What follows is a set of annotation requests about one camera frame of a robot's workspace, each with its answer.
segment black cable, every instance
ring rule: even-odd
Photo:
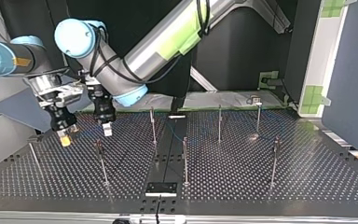
[[[199,22],[200,22],[200,37],[203,37],[204,35],[208,34],[208,24],[209,24],[209,20],[211,18],[210,14],[211,14],[211,5],[210,5],[210,1],[209,0],[205,0],[206,1],[206,19],[205,22],[203,22],[202,19],[202,11],[201,11],[201,3],[200,0],[197,0],[197,9],[198,9],[198,16],[199,16]],[[131,69],[129,68],[129,66],[127,65],[126,61],[123,59],[123,65],[124,67],[127,69],[127,71],[136,79],[132,79],[130,77],[125,76],[124,74],[120,73],[117,69],[115,69],[110,62],[114,61],[115,59],[118,58],[118,56],[114,56],[110,59],[106,59],[106,57],[103,54],[103,51],[101,49],[101,30],[104,31],[105,37],[108,38],[108,33],[106,31],[106,29],[103,26],[99,26],[99,27],[95,27],[93,25],[91,25],[94,28],[94,32],[97,35],[97,39],[96,39],[96,43],[95,43],[95,47],[94,47],[94,53],[92,55],[92,59],[91,59],[91,64],[90,64],[90,70],[89,70],[89,74],[92,77],[97,77],[102,70],[108,66],[113,72],[115,72],[118,76],[120,76],[121,78],[132,82],[132,83],[136,83],[136,84],[152,84],[152,83],[156,83],[160,80],[162,80],[163,78],[165,78],[172,70],[173,68],[179,63],[179,60],[182,58],[182,55],[177,56],[173,63],[171,64],[171,66],[158,78],[153,79],[153,80],[148,80],[148,81],[144,81],[141,78],[139,78],[138,76],[136,76],[135,73],[133,73],[131,71]],[[96,64],[97,58],[98,56],[101,55],[101,57],[103,58],[103,65],[101,65],[95,72],[94,72],[94,66]]]
[[[205,0],[205,1],[206,1],[206,18],[205,21],[203,21],[201,2],[200,0],[197,0],[197,13],[200,23],[200,31],[199,31],[200,38],[202,38],[204,35],[209,34],[208,24],[209,24],[209,20],[211,19],[211,4],[209,0]]]
[[[295,105],[295,107],[296,107],[297,110],[298,110],[298,105],[297,105],[295,99],[294,99],[294,98],[292,97],[292,95],[290,94],[290,92],[287,90],[286,84],[284,83],[284,80],[283,80],[283,79],[282,79],[282,85],[283,85],[284,91],[286,91],[286,94],[289,96],[289,99],[292,100],[293,104]]]
[[[164,72],[164,74],[162,74],[160,77],[156,78],[156,79],[153,79],[153,80],[148,80],[148,81],[143,81],[143,80],[134,80],[132,78],[129,78],[129,77],[126,77],[125,75],[123,75],[122,73],[120,73],[117,69],[115,69],[110,63],[107,63],[109,61],[113,61],[114,59],[110,58],[108,60],[106,60],[106,57],[104,56],[103,54],[103,51],[101,49],[101,29],[105,30],[104,27],[100,26],[100,27],[94,27],[94,31],[95,31],[95,34],[97,35],[97,41],[95,43],[95,49],[94,49],[94,54],[93,54],[93,58],[91,59],[91,67],[90,67],[90,75],[91,76],[98,76],[101,71],[106,67],[108,66],[113,72],[115,72],[118,76],[124,78],[125,80],[129,81],[129,82],[132,82],[132,83],[136,83],[136,84],[152,84],[152,83],[155,83],[155,82],[158,82],[160,80],[162,80],[163,78],[165,78],[172,70],[173,68],[179,63],[179,60],[182,58],[181,55],[177,56],[174,60],[174,62],[171,64],[171,66],[167,69],[167,71]],[[96,63],[96,59],[97,59],[97,56],[98,55],[101,55],[101,57],[103,58],[103,61],[104,61],[104,64],[101,65],[96,72],[94,72],[94,68],[93,66],[95,66],[95,63]],[[127,66],[126,69],[128,69],[128,72],[134,76],[136,76],[131,70],[130,68]]]
[[[100,30],[100,27],[102,27],[102,26],[100,26],[100,27],[95,27],[93,25],[91,25],[91,26],[94,28],[94,32],[97,35],[97,38],[95,40],[94,53],[92,54],[91,64],[89,66],[89,75],[91,77],[96,77],[94,75],[94,67],[95,67],[95,64],[96,64],[97,59],[98,59],[98,54],[100,53],[99,49],[101,48],[100,47],[100,45],[101,45],[101,30]]]

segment metal frame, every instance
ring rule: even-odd
[[[275,0],[247,0],[244,3],[232,6],[211,24],[211,28],[214,28],[226,15],[239,7],[254,9],[278,34],[284,33],[285,29],[290,26],[290,21],[286,18]]]

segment metal bracket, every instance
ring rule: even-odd
[[[326,105],[326,106],[330,106],[331,105],[331,100],[325,96],[322,96],[322,101],[321,101],[322,105]]]
[[[357,2],[357,0],[346,0],[345,3],[344,3],[344,6],[350,5],[350,4],[355,3],[355,2]]]
[[[201,87],[203,87],[207,92],[217,92],[217,88],[209,82],[196,68],[191,67],[190,75],[196,80]]]
[[[220,16],[211,25],[214,28],[217,23],[225,18],[231,11],[239,7],[250,7],[256,11],[278,34],[284,33],[290,26],[290,21],[286,18],[283,11],[275,0],[248,0],[244,3],[232,6],[227,12]]]

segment green tape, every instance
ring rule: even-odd
[[[201,6],[201,12],[202,18],[206,20],[205,3]],[[158,49],[158,54],[167,61],[178,52],[183,55],[187,54],[200,42],[199,30],[197,4],[193,1],[166,31],[168,36],[164,38],[164,43]]]
[[[322,18],[340,17],[345,0],[324,0]]]
[[[272,72],[262,72],[260,73],[260,78],[258,79],[258,89],[269,89],[269,90],[275,90],[276,87],[269,86],[266,83],[261,82],[264,77],[266,78],[278,78],[279,71],[272,71]]]
[[[301,114],[317,114],[322,104],[323,86],[306,86],[301,105]]]

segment yellow tape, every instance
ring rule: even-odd
[[[201,8],[202,18],[206,20],[206,4],[204,3]],[[160,45],[158,54],[167,61],[178,52],[187,54],[200,42],[199,30],[197,3],[193,1],[167,29],[167,36]]]
[[[24,59],[24,58],[13,58],[14,65],[27,67],[30,65],[31,59]]]

